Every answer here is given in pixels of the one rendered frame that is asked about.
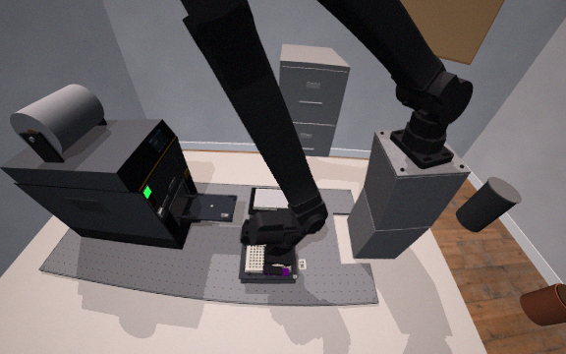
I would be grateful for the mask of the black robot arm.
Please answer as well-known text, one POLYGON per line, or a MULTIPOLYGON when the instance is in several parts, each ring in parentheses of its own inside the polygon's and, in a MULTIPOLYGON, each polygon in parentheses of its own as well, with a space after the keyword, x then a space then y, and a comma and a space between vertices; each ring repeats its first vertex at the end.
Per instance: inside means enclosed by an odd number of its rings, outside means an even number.
MULTIPOLYGON (((397 99, 415 110, 406 128, 392 131, 390 140, 420 169, 451 162, 454 153, 444 146, 446 129, 468 106, 473 84, 446 72, 400 0, 317 1, 387 69, 397 84, 397 99)), ((246 219, 241 243, 266 245, 268 255, 280 257, 289 249, 281 242, 294 246, 315 234, 325 224, 328 211, 257 34, 249 2, 181 2, 189 15, 182 21, 288 201, 288 208, 259 211, 246 219)))

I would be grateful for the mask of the black rectangular frame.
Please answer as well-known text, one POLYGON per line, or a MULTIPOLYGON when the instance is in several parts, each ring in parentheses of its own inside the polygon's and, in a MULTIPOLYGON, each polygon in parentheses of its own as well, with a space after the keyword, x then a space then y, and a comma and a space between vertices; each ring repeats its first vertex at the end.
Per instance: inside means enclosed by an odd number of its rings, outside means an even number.
POLYGON ((256 213, 259 212, 259 211, 273 211, 273 210, 254 209, 254 203, 255 203, 255 189, 270 189, 270 188, 252 188, 251 198, 250 198, 250 205, 249 205, 249 212, 248 212, 248 214, 250 215, 250 219, 252 218, 252 216, 254 216, 254 214, 256 214, 256 213))

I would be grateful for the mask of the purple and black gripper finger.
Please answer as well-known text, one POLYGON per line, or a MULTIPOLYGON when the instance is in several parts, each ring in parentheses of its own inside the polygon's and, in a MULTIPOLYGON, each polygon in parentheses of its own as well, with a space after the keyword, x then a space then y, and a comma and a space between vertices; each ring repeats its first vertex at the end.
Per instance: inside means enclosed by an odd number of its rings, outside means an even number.
MULTIPOLYGON (((267 274, 267 273, 264 273, 264 272, 263 272, 263 274, 265 274, 265 275, 276 275, 276 274, 267 274)), ((289 269, 282 267, 282 274, 280 276, 288 276, 288 275, 289 275, 289 269)))

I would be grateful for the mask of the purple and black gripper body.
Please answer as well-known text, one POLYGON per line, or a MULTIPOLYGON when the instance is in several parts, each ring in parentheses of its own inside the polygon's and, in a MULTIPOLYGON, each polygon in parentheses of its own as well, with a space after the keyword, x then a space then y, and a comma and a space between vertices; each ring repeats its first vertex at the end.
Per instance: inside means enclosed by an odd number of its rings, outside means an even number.
POLYGON ((268 255, 266 253, 266 246, 264 247, 264 260, 263 260, 263 272, 264 273, 281 275, 282 274, 282 266, 276 266, 275 264, 284 265, 284 266, 291 266, 293 264, 292 249, 296 245, 290 246, 290 245, 287 245, 283 242, 281 242, 281 243, 283 245, 289 247, 289 249, 285 253, 283 253, 280 257, 268 255))

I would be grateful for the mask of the grey roll on black bracket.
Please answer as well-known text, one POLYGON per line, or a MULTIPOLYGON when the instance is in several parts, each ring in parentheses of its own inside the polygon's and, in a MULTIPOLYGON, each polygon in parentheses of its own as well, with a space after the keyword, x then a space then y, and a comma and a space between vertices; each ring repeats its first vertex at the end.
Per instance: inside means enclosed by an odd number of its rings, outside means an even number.
POLYGON ((10 123, 25 143, 20 133, 34 129, 61 155, 103 118, 99 99, 89 89, 72 84, 13 113, 10 123))

